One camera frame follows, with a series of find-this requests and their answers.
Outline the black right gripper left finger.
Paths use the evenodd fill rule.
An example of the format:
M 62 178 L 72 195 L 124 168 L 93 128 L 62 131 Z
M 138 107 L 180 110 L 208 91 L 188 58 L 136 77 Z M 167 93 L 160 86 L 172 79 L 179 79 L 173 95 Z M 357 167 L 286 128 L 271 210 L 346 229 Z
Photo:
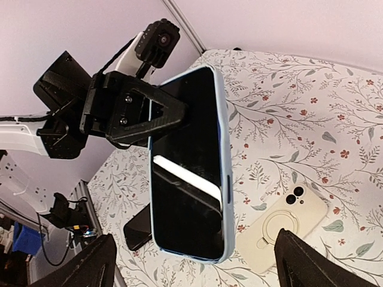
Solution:
M 101 235 L 64 266 L 31 285 L 113 287 L 116 255 L 117 247 L 113 236 Z

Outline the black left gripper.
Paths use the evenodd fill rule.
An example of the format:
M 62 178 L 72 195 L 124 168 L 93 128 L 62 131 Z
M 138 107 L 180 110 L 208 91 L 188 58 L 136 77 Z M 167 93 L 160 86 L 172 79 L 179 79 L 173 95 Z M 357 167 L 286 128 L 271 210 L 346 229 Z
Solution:
M 178 127 L 187 104 L 159 87 L 117 71 L 92 76 L 80 131 L 114 144 L 135 144 Z

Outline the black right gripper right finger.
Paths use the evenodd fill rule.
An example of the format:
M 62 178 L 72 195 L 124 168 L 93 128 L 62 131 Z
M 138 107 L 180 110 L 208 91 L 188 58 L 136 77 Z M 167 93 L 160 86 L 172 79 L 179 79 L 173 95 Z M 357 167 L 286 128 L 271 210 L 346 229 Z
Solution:
M 373 286 L 331 262 L 289 230 L 280 229 L 274 253 L 280 286 Z

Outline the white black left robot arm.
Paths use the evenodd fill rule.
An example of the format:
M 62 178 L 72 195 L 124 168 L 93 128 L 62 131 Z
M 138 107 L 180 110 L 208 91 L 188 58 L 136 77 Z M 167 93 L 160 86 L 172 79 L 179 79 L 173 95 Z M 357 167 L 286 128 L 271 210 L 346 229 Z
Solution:
M 111 58 L 113 71 L 103 66 L 94 75 L 63 53 L 34 85 L 48 111 L 1 117 L 1 151 L 72 160 L 89 136 L 127 149 L 178 127 L 186 105 L 149 80 L 179 39 L 178 32 L 164 29 L 140 32 Z

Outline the left arm base with board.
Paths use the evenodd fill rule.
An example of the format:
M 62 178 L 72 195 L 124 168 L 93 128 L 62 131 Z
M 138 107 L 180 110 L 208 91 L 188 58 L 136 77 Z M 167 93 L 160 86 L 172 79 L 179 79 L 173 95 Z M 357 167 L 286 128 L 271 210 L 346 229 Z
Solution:
M 53 207 L 43 217 L 55 227 L 70 231 L 74 236 L 73 247 L 80 245 L 85 248 L 94 241 L 89 238 L 86 217 L 78 209 L 70 207 L 68 199 L 61 193 L 54 193 Z

